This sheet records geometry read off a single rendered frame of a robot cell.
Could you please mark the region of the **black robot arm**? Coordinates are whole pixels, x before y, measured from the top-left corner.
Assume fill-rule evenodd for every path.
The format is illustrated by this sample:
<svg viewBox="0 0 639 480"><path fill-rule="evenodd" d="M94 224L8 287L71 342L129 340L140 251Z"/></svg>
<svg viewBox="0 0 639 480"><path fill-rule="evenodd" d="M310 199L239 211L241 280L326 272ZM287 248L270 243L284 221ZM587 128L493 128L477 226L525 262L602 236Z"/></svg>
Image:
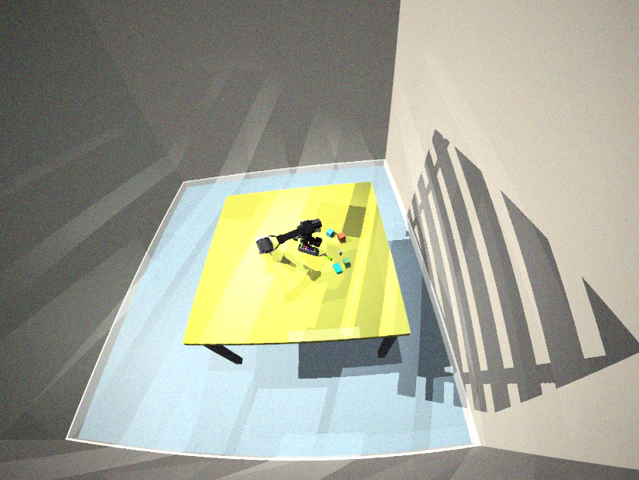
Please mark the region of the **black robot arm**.
<svg viewBox="0 0 639 480"><path fill-rule="evenodd" d="M265 238L260 238L259 240L256 241L256 244L260 253L262 252L269 253L271 251L276 250L279 247L279 245L281 245L282 243L285 243L285 241L288 241L291 238L295 238L296 236L310 235L310 234L312 236L312 233L315 233L315 230L321 227L322 227L322 223L321 223L321 220L318 218L313 221L306 220L301 225L298 225L295 230L289 231L285 234L269 235ZM276 237L278 245L275 247L275 249L273 248L269 237L274 237L274 238Z"/></svg>

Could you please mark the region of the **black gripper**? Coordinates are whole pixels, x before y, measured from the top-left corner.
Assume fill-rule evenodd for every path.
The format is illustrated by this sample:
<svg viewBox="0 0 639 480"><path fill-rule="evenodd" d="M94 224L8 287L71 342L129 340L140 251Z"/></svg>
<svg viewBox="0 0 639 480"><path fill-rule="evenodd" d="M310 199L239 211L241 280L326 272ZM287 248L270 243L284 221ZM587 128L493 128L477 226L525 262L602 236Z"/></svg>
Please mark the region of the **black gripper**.
<svg viewBox="0 0 639 480"><path fill-rule="evenodd" d="M322 243L322 238L319 237L312 237L311 234L310 235L299 235L296 236L295 238L293 238L294 241L298 241L298 238L300 238L300 243L304 244L306 247L310 247L312 245L316 246L316 247L320 247L321 243ZM309 244L308 244L309 242Z"/></svg>

